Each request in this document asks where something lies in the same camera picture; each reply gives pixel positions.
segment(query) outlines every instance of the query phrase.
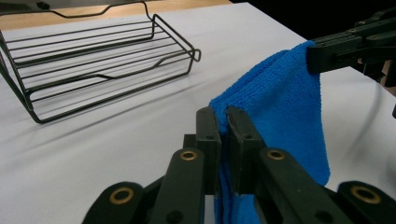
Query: microfiber cloth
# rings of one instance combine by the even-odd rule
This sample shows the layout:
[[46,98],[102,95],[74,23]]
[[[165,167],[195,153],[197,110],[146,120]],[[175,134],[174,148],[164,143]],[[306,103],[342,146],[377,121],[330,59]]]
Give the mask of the microfiber cloth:
[[[228,132],[227,106],[247,112],[268,147],[287,150],[320,185],[329,180],[321,122],[320,76],[310,74],[307,40],[284,49],[253,66],[231,87],[210,101],[219,120],[219,132]],[[253,195],[238,195],[231,189],[227,147],[222,149],[219,169],[222,193],[215,197],[216,223],[260,223]]]

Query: wire basket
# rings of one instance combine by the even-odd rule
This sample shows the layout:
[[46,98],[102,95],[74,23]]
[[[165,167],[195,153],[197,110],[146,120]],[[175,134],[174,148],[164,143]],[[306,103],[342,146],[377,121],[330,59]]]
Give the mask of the wire basket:
[[[159,15],[102,20],[100,26],[81,22],[27,34],[0,31],[0,72],[37,123],[50,122],[131,93],[186,76],[201,60],[182,35]],[[65,20],[105,14],[65,16]]]

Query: white table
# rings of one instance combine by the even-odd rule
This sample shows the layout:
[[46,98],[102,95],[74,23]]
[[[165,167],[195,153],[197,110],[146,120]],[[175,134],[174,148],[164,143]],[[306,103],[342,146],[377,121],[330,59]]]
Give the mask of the white table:
[[[247,3],[160,15],[203,52],[177,82],[40,125],[0,79],[0,223],[80,223],[107,187],[145,187],[164,175],[183,135],[195,133],[198,109],[256,63],[304,41]],[[351,68],[321,74],[321,87],[327,187],[359,180],[396,198],[395,98]],[[214,222],[212,206],[207,197],[205,223]]]

